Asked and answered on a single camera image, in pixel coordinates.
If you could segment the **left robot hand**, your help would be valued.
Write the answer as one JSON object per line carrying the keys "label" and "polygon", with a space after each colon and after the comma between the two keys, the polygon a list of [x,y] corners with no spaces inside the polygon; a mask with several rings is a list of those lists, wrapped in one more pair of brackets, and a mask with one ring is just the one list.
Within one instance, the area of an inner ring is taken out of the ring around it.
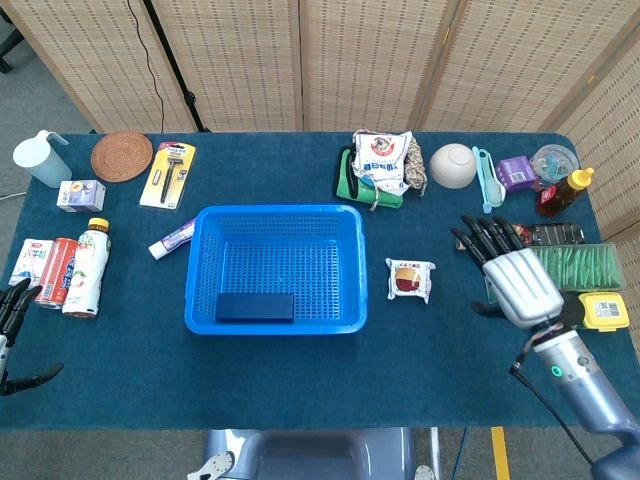
{"label": "left robot hand", "polygon": [[42,290],[41,286],[30,287],[26,278],[1,292],[1,395],[10,396],[33,389],[53,380],[64,368],[56,363],[45,372],[21,379],[9,379],[7,366],[12,348],[24,323],[26,312]]}

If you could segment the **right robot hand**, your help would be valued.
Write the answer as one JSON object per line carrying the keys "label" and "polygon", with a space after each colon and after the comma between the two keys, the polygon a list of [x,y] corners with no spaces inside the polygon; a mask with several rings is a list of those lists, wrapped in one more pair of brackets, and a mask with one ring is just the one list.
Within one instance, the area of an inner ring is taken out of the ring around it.
{"label": "right robot hand", "polygon": [[463,215],[464,230],[451,233],[491,286],[506,319],[523,330],[535,330],[561,315],[564,299],[534,251],[511,223]]}

